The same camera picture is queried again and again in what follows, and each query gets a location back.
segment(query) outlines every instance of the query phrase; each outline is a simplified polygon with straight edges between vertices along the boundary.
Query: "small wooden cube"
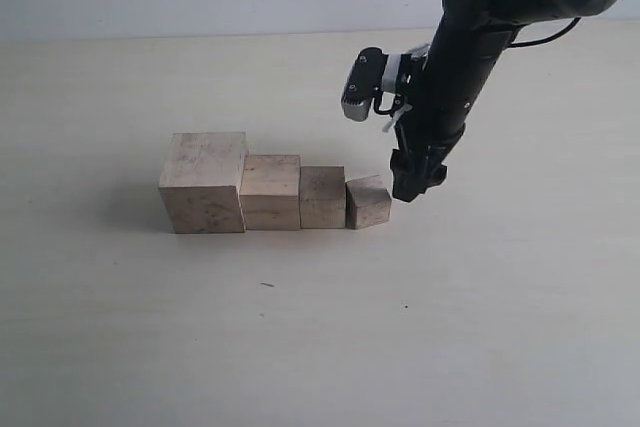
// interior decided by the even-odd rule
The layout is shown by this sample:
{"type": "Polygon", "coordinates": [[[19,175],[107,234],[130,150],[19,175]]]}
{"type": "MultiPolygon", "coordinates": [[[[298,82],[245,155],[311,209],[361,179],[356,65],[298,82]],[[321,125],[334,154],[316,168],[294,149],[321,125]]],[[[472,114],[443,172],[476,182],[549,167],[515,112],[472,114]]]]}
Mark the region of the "small wooden cube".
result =
{"type": "Polygon", "coordinates": [[[303,229],[344,229],[346,203],[344,167],[302,167],[300,221],[303,229]]]}
{"type": "Polygon", "coordinates": [[[300,230],[300,156],[249,155],[240,204],[247,230],[300,230]]]}
{"type": "Polygon", "coordinates": [[[175,134],[159,190],[177,234],[245,231],[240,185],[244,133],[175,134]]]}
{"type": "Polygon", "coordinates": [[[347,226],[366,229],[389,222],[391,195],[379,175],[347,182],[347,226]]]}

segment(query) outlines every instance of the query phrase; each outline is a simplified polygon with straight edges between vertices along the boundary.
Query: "wooden block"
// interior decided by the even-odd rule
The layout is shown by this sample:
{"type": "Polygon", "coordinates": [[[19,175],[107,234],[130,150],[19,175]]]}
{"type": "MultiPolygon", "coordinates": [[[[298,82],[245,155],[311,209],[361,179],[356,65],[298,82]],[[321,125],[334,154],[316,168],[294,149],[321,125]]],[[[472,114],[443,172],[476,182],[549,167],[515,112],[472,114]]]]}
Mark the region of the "wooden block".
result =
{"type": "Polygon", "coordinates": [[[344,167],[302,167],[300,221],[303,229],[344,229],[346,201],[344,167]]]}
{"type": "Polygon", "coordinates": [[[389,222],[391,196],[379,175],[347,182],[347,226],[366,229],[389,222]]]}
{"type": "Polygon", "coordinates": [[[244,232],[244,133],[175,134],[159,190],[177,234],[244,232]]]}
{"type": "Polygon", "coordinates": [[[247,230],[300,230],[300,156],[249,155],[240,204],[247,230]]]}

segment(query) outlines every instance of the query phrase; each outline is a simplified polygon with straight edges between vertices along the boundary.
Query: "cable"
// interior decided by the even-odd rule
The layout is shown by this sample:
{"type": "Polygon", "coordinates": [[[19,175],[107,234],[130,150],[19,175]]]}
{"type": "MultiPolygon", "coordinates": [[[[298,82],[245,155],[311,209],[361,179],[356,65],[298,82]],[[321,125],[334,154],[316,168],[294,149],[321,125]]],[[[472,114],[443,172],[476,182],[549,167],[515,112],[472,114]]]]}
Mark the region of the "cable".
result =
{"type": "Polygon", "coordinates": [[[576,17],[575,19],[573,19],[571,21],[571,23],[569,25],[567,25],[564,29],[562,29],[560,32],[558,32],[557,34],[552,35],[551,37],[547,37],[546,39],[540,39],[540,40],[533,40],[531,42],[518,42],[515,44],[511,44],[509,46],[510,49],[519,49],[522,47],[536,47],[538,45],[544,45],[544,44],[548,44],[549,42],[553,42],[554,40],[558,40],[560,37],[568,34],[569,32],[571,32],[576,25],[578,25],[578,23],[580,23],[580,21],[582,20],[581,17],[576,17]]]}

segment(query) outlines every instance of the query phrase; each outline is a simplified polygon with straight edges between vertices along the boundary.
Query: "white table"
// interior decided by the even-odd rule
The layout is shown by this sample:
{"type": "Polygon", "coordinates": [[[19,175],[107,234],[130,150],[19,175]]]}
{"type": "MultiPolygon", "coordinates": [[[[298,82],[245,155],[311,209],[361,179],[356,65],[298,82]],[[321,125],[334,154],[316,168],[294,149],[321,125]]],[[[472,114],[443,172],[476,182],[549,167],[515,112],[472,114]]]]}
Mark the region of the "white table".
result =
{"type": "Polygon", "coordinates": [[[506,53],[386,226],[196,237],[156,190],[173,132],[390,185],[340,91],[432,33],[0,45],[0,423],[637,425],[638,34],[506,53]]]}

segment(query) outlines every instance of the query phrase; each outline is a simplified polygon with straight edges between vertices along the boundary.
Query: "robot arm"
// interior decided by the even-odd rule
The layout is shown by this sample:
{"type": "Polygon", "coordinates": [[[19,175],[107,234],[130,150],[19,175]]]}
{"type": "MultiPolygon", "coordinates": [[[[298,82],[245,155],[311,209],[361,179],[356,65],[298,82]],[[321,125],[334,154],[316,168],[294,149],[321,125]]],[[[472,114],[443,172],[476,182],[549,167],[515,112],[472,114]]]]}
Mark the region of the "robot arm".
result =
{"type": "Polygon", "coordinates": [[[443,161],[462,138],[466,118],[502,53],[533,23],[595,16],[617,0],[443,0],[430,46],[400,55],[380,49],[357,57],[342,95],[345,115],[367,119],[371,107],[393,116],[398,149],[391,158],[393,196],[412,202],[447,175],[443,161]],[[381,109],[384,92],[395,94],[381,109]]]}

